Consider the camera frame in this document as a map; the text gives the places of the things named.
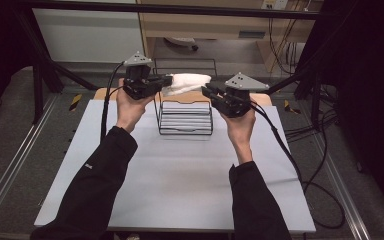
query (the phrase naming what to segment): hand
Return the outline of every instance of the hand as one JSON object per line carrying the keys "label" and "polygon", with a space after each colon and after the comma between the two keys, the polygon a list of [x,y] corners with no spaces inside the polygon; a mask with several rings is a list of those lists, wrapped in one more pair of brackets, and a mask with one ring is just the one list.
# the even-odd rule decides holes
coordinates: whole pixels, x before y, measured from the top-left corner
{"label": "hand", "polygon": [[227,135],[235,148],[239,164],[252,161],[250,141],[256,120],[254,109],[250,109],[245,115],[237,118],[228,118],[222,113],[220,115],[226,121]]}
{"label": "hand", "polygon": [[[124,84],[124,79],[118,80],[119,87]],[[145,113],[145,106],[154,99],[150,96],[144,99],[134,100],[120,88],[117,92],[117,123],[116,126],[131,133],[136,123]]]}

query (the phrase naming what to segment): white cloth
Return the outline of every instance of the white cloth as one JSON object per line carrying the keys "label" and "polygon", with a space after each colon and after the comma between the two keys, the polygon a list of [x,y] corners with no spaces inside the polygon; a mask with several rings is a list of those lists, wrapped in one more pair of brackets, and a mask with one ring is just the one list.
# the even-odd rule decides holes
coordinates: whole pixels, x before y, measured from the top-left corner
{"label": "white cloth", "polygon": [[205,84],[209,83],[211,80],[211,77],[208,75],[195,73],[179,73],[172,74],[172,76],[173,84],[168,87],[163,87],[161,91],[164,96],[173,96],[192,90],[197,90],[201,88],[201,86],[205,86]]}

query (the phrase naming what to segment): white table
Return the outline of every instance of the white table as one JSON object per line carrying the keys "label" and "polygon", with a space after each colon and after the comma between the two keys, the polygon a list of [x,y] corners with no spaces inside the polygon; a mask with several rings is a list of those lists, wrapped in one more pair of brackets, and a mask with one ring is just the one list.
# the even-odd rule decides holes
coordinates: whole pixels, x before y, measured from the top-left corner
{"label": "white table", "polygon": [[[52,221],[71,179],[99,144],[102,100],[91,100],[35,225]],[[275,107],[264,107],[286,142]],[[226,123],[213,112],[211,136],[161,136],[153,104],[132,135],[139,148],[117,195],[110,230],[233,231],[228,171],[237,165]],[[108,113],[110,129],[116,104]],[[314,232],[305,197],[292,164],[264,118],[257,116],[251,139],[254,161],[276,198],[291,233]]]}

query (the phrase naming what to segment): gray gripper part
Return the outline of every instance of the gray gripper part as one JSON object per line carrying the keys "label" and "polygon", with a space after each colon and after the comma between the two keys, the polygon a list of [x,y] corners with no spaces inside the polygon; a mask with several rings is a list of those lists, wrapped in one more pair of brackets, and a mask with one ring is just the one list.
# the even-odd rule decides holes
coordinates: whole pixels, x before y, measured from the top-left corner
{"label": "gray gripper part", "polygon": [[242,73],[236,74],[225,82],[225,85],[234,89],[262,91],[269,89],[269,85],[250,78]]}
{"label": "gray gripper part", "polygon": [[148,63],[152,63],[152,60],[140,54],[139,52],[135,53],[129,59],[124,61],[124,66],[137,66],[137,65],[145,65]]}

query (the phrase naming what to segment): white wall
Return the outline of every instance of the white wall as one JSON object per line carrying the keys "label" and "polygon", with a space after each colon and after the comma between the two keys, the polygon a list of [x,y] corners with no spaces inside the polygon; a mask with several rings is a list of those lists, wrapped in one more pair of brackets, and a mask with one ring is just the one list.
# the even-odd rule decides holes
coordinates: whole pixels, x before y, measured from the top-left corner
{"label": "white wall", "polygon": [[[83,0],[135,3],[135,0]],[[143,53],[137,13],[34,9],[54,61],[119,63]]]}

